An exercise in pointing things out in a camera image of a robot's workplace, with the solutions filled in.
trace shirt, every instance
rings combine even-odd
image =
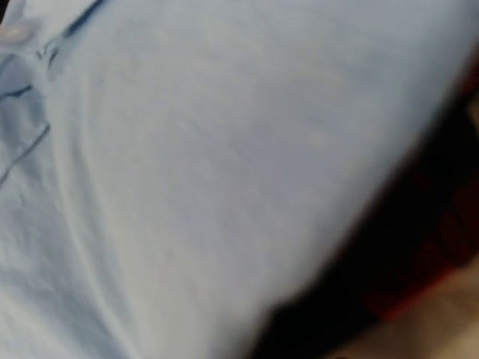
[[[239,358],[432,125],[457,0],[13,0],[0,352]]]

